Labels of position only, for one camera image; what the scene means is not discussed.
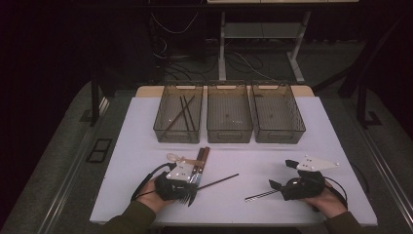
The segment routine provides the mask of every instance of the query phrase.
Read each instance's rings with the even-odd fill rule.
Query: cable
[[[182,74],[184,74],[187,78],[188,78],[188,80],[190,80],[190,81],[192,81],[192,78],[185,72],[185,71],[183,71],[183,70],[180,70],[180,69],[178,69],[178,68],[175,68],[175,67],[171,67],[171,66],[168,66],[168,68],[170,68],[170,69],[172,69],[172,70],[176,70],[176,71],[178,71],[178,72],[180,72],[180,73],[182,73]]]
[[[179,77],[175,76],[173,73],[165,71],[166,74],[172,76],[173,78],[175,78],[175,80],[180,80]]]
[[[232,43],[232,41],[233,41],[233,39],[231,39],[231,41],[230,42],[228,42],[226,45],[225,45],[225,47],[227,47],[230,43]],[[261,49],[256,49],[256,50],[254,50],[254,49],[252,49],[252,48],[249,48],[247,45],[250,45],[251,43],[249,43],[249,44],[247,44],[247,43],[244,43],[243,45],[241,45],[242,47],[243,47],[243,54],[257,54],[257,53],[259,53],[259,54],[267,54],[267,53],[271,53],[273,50],[276,50],[276,49],[279,49],[279,48],[282,48],[282,47],[286,47],[286,46],[290,46],[290,45],[292,45],[293,43],[292,42],[284,42],[282,39],[279,39],[278,41],[280,41],[280,42],[283,42],[283,44],[282,45],[276,45],[276,46],[271,46],[270,48],[267,48],[267,49],[264,49],[263,51],[261,51]],[[233,44],[231,44],[230,45],[231,46],[231,48],[230,48],[230,50],[232,50],[232,51],[236,51],[238,48],[235,48],[234,46],[233,46]]]
[[[235,62],[232,58],[230,58],[230,57],[226,57],[225,58],[225,61],[226,61],[226,63],[228,63],[228,65],[230,65],[234,70],[236,70],[236,71],[239,71],[239,72],[241,72],[241,73],[243,73],[243,74],[250,74],[250,73],[252,73],[253,71],[252,70],[248,70],[248,71],[243,71],[243,70],[240,70],[240,69],[238,69],[234,64],[232,64],[232,62]]]
[[[159,166],[158,168],[156,168],[152,173],[148,174],[146,176],[146,178],[139,184],[139,186],[137,186],[136,190],[134,190],[133,194],[131,195],[131,201],[136,200],[136,198],[138,197],[138,193],[140,192],[140,190],[142,190],[143,186],[145,186],[146,183],[148,183],[148,181],[152,178],[152,176],[161,168],[164,167],[169,167],[169,169],[172,171],[172,169],[174,167],[176,167],[175,163],[165,163],[161,166]]]
[[[154,22],[155,22],[157,25],[159,25],[159,26],[160,26],[163,30],[165,30],[166,32],[172,33],[172,34],[181,34],[181,33],[186,32],[186,31],[188,30],[188,28],[192,25],[192,23],[195,21],[195,19],[196,19],[197,16],[198,16],[198,12],[194,15],[194,17],[193,17],[192,20],[188,23],[188,25],[185,27],[185,29],[183,29],[183,30],[181,30],[181,31],[172,31],[172,30],[170,30],[170,29],[167,29],[167,28],[164,27],[160,22],[158,22],[158,20],[155,18],[154,14],[153,14],[152,12],[151,12],[151,16],[152,16],[152,19],[154,20]]]
[[[273,78],[271,78],[271,77],[269,77],[269,76],[266,76],[266,75],[262,74],[261,72],[255,70],[255,68],[254,68],[242,55],[240,55],[240,54],[238,54],[238,53],[236,53],[236,52],[233,52],[233,53],[234,53],[235,55],[239,56],[242,60],[244,60],[245,63],[249,66],[249,68],[251,68],[251,69],[252,69],[255,73],[257,73],[258,75],[260,75],[260,76],[262,76],[262,77],[265,77],[265,78],[267,78],[267,79],[270,79],[270,80],[275,80],[275,79],[273,79]]]
[[[200,76],[202,76],[205,80],[207,79],[207,78],[203,75],[204,73],[191,71],[191,70],[189,70],[188,68],[186,68],[186,67],[184,67],[184,66],[182,66],[182,65],[179,65],[179,64],[177,64],[177,63],[171,64],[171,65],[179,66],[179,67],[181,67],[182,69],[184,69],[184,70],[185,70],[186,72],[188,72],[188,73],[200,75]]]
[[[160,37],[159,39],[161,39],[161,40],[165,43],[164,49],[161,51],[161,53],[163,53],[163,52],[165,52],[165,51],[167,50],[168,44],[167,44],[167,42],[164,40],[164,38]]]
[[[159,56],[159,55],[157,55],[157,54],[155,54],[155,53],[152,53],[155,57],[157,57],[157,58],[159,58],[159,59],[167,59],[166,57],[162,57],[162,56]]]
[[[334,180],[334,179],[332,179],[332,178],[330,178],[330,177],[324,177],[324,178],[333,181],[335,184],[337,184],[337,185],[341,188],[341,190],[343,190],[344,199],[345,199],[346,202],[347,202],[347,192],[346,192],[346,190],[344,189],[344,187],[343,187],[339,182],[337,182],[336,180]]]
[[[186,70],[187,72],[189,72],[189,73],[197,74],[197,75],[202,75],[202,74],[206,74],[206,73],[211,72],[211,70],[216,66],[217,61],[218,61],[218,59],[214,59],[214,62],[213,62],[213,64],[212,64],[212,67],[211,67],[211,68],[209,68],[209,69],[206,70],[206,71],[200,71],[200,72],[191,71],[191,70],[189,70],[188,68],[186,68],[186,67],[184,67],[184,66],[182,66],[182,65],[179,65],[178,63],[174,63],[174,64],[172,64],[172,65],[177,65],[177,66],[179,66],[179,67],[182,67],[183,69],[185,69],[185,70]]]
[[[234,63],[238,64],[238,65],[245,66],[245,67],[248,67],[248,68],[251,68],[251,67],[252,67],[252,68],[254,68],[254,69],[261,69],[261,68],[264,67],[264,62],[263,62],[262,59],[259,58],[257,55],[254,55],[253,57],[254,57],[256,60],[258,60],[259,65],[258,65],[258,66],[254,66],[254,65],[252,65],[251,62],[247,62],[246,65],[245,65],[246,59],[245,59],[241,54],[238,54],[238,53],[233,52],[233,51],[228,51],[228,53],[232,53],[232,54],[234,54],[234,55],[242,58],[243,62],[238,62],[238,61],[235,61],[235,60],[232,59],[232,61],[233,61]]]

